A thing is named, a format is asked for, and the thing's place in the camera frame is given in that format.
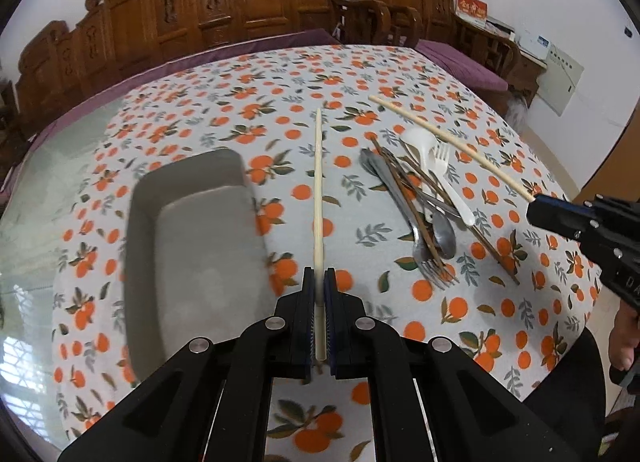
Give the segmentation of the right hand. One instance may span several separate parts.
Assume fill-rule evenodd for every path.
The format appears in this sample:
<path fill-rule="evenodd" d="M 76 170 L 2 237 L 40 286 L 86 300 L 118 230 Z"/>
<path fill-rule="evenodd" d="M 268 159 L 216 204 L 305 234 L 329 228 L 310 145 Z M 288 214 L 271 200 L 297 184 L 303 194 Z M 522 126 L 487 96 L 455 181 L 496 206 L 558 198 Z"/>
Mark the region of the right hand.
<path fill-rule="evenodd" d="M 612 366 L 617 370 L 628 371 L 634 364 L 634 350 L 638 345 L 638 312 L 622 300 L 608 337 L 608 359 Z"/>

